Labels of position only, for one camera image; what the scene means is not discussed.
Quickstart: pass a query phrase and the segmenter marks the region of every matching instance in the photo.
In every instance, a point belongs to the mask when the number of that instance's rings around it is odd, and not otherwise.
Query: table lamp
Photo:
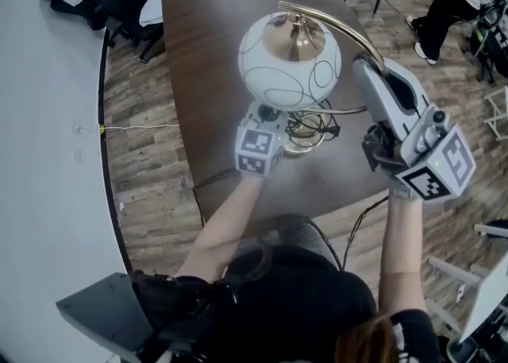
[[[367,38],[329,14],[288,2],[279,2],[279,8],[285,12],[258,20],[240,43],[241,78],[256,101],[237,131],[237,169],[268,176],[284,149],[303,153],[332,133],[323,116],[368,109],[375,124],[359,144],[372,171],[380,166],[406,192],[427,201],[460,195],[476,168],[471,150],[416,76],[382,58]],[[366,106],[331,110],[323,104],[341,73],[340,48],[324,24],[363,49],[352,72]],[[319,134],[318,141],[302,143]]]

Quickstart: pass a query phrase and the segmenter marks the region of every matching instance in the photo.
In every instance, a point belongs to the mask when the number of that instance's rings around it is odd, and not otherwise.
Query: human arm
[[[221,277],[237,250],[263,182],[260,176],[242,177],[205,224],[175,276],[195,276],[209,283]]]
[[[390,193],[379,281],[379,309],[386,315],[426,310],[420,277],[422,218],[420,199]]]

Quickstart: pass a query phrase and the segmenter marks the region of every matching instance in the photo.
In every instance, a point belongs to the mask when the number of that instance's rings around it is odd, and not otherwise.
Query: lamp base
[[[257,110],[257,115],[263,122],[274,122],[279,118],[280,110],[261,104]]]
[[[288,120],[289,140],[284,145],[284,149],[287,153],[293,155],[308,153],[319,147],[325,140],[325,134],[319,133],[310,127],[317,128],[320,125],[328,124],[329,115],[310,113],[302,116],[300,120],[302,123],[297,123],[292,119]]]

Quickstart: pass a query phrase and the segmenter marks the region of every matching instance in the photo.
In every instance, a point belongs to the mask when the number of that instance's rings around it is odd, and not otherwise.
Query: person
[[[198,235],[177,280],[213,283],[259,269],[263,253],[239,251],[238,244],[264,184],[242,177]],[[206,361],[440,361],[421,289],[420,199],[390,190],[378,311],[368,286],[337,268],[311,226],[281,226],[277,235],[269,269],[217,307],[201,343]]]
[[[460,21],[475,20],[482,6],[490,5],[494,0],[434,0],[424,17],[408,16],[407,24],[420,38],[414,46],[421,58],[434,65],[440,55],[448,29]]]

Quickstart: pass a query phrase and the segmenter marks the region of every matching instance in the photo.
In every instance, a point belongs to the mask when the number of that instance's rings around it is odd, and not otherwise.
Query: white sneaker
[[[417,31],[414,26],[413,26],[413,20],[414,20],[414,17],[409,15],[406,17],[406,24],[411,27],[414,31]]]
[[[414,45],[414,51],[416,52],[416,54],[420,57],[420,58],[423,58],[424,60],[426,60],[429,64],[431,65],[435,65],[437,64],[437,61],[435,60],[431,60],[430,58],[427,58],[427,55],[423,52],[423,49],[421,49],[421,44],[419,42],[417,42],[415,45]]]

